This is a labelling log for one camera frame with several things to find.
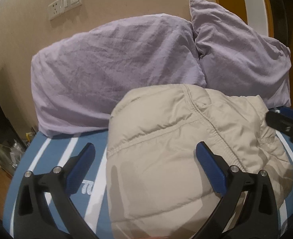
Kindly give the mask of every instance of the silver bolt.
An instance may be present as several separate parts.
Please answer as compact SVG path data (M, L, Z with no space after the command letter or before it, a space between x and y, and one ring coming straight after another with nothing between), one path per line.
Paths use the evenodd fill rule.
M230 170L231 170L232 172L238 172L238 171L239 171L239 168L238 168L236 165L232 165L232 166L230 167Z
M27 172L25 172L24 176L25 176L26 178L28 178L28 177L30 177L30 176L31 176L31 174L32 174L32 172L31 172L31 171L27 171Z
M261 176L266 177L268 173L265 170L260 171Z
M53 169L53 173L60 173L61 172L61 167L60 166L56 166L54 169Z

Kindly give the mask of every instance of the blue gripper pad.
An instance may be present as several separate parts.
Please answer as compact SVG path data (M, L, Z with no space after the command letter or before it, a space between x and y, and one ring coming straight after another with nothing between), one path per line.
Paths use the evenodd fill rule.
M196 157L201 164L213 190L220 193L222 196L227 191L227 180L223 171L217 165L212 156L211 150L204 142L199 142L196 146Z
M72 170L66 177L65 193L72 195L77 193L83 179L85 178L93 160L95 158L95 147L91 143L87 143L79 155L71 157L68 162L75 163Z

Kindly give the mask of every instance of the lavender pillowcase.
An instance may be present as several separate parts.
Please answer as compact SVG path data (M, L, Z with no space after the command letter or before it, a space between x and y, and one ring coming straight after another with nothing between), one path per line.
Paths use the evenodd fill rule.
M290 50L261 36L216 3L189 0L207 88L228 96L260 95L268 108L290 106Z
M47 136L106 129L131 89L206 87L192 24L159 14L107 23L42 49L31 61L39 130Z

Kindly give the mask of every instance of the striped bed sheet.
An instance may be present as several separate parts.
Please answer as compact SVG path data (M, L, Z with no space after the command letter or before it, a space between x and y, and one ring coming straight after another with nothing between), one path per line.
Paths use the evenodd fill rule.
M276 132L293 164L293 144L289 138ZM88 143L96 148L96 158L91 165L78 192L71 195L71 200L90 228L101 239L113 239L109 219L106 195L106 144L107 131L88 132L83 134L60 135L53 139L38 132L27 149L12 179L4 206L3 226L13 236L13 213L16 197L23 174L27 170L35 174L47 173L57 165L63 166L67 160L80 153ZM67 232L49 193L45 195L57 227ZM279 209L279 226L283 233L289 225L289 217L293 215L293 188Z

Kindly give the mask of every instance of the switch panel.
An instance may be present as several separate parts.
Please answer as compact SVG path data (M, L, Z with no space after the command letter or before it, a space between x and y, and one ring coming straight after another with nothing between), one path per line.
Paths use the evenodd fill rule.
M80 5L82 5L82 0L56 0L48 5L49 20L52 20L66 11Z

